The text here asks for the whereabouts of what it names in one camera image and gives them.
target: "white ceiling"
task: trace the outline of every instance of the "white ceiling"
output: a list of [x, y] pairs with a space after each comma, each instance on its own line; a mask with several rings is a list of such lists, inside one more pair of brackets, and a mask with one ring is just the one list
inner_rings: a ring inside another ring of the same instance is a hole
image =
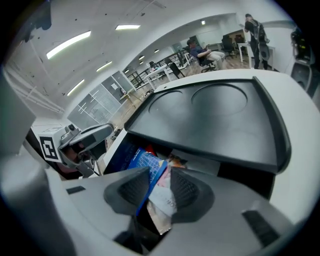
[[[82, 79], [94, 80], [96, 70], [106, 62], [112, 61], [106, 70], [115, 67], [163, 21], [212, 1], [54, 0], [51, 28], [33, 30], [33, 39], [23, 41], [8, 63], [50, 100], [65, 107], [70, 100], [67, 93]], [[141, 27], [115, 30], [121, 24]], [[87, 31], [91, 31], [90, 37], [47, 59], [50, 50]]]

